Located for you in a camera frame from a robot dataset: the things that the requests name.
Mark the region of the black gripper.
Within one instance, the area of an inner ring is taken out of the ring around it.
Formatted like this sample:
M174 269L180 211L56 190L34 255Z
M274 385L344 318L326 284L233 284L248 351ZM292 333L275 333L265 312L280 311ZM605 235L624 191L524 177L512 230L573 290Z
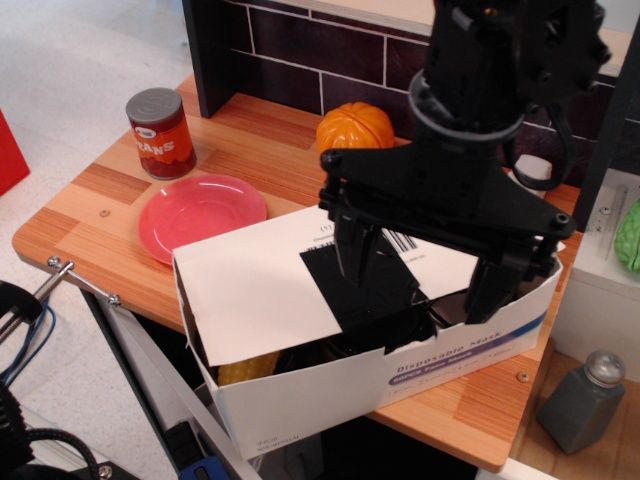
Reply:
M334 222L340 271L360 286L382 230L478 257L465 295L466 324L487 322L513 298L529 267L543 267L570 238L570 214L512 180L524 109L490 81L472 95L448 92L424 73L411 81L412 142L323 154L320 206Z

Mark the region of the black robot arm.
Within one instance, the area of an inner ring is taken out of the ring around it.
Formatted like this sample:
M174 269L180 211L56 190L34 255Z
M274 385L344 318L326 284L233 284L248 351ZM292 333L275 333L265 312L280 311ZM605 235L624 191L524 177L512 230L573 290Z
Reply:
M541 193L575 162L562 104L592 91L610 59L603 18L594 1L436 3L426 63L409 88L414 140L321 156L320 205L349 293L361 299L352 326L406 311L417 290L379 247L383 230L476 258L470 323L551 273L576 224Z

